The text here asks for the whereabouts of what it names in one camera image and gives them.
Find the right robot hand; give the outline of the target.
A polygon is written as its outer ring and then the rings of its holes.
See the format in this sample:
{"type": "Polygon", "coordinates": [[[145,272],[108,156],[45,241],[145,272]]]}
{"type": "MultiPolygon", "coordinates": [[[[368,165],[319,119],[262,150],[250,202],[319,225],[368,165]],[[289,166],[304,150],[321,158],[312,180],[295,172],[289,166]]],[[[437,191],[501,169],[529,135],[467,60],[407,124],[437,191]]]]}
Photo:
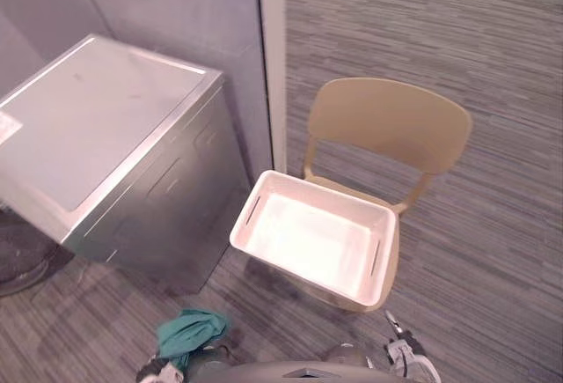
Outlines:
{"type": "Polygon", "coordinates": [[[384,346],[391,365],[390,372],[417,382],[441,383],[442,378],[412,331],[401,326],[390,311],[385,310],[384,315],[395,335],[384,346]]]}

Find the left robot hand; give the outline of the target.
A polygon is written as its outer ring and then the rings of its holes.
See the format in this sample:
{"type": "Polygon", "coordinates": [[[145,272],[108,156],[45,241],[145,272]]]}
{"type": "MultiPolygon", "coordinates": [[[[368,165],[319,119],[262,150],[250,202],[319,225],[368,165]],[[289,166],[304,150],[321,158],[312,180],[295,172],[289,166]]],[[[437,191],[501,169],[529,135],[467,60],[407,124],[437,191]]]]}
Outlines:
{"type": "Polygon", "coordinates": [[[135,382],[182,383],[185,379],[186,357],[151,357],[136,373],[135,382]]]}

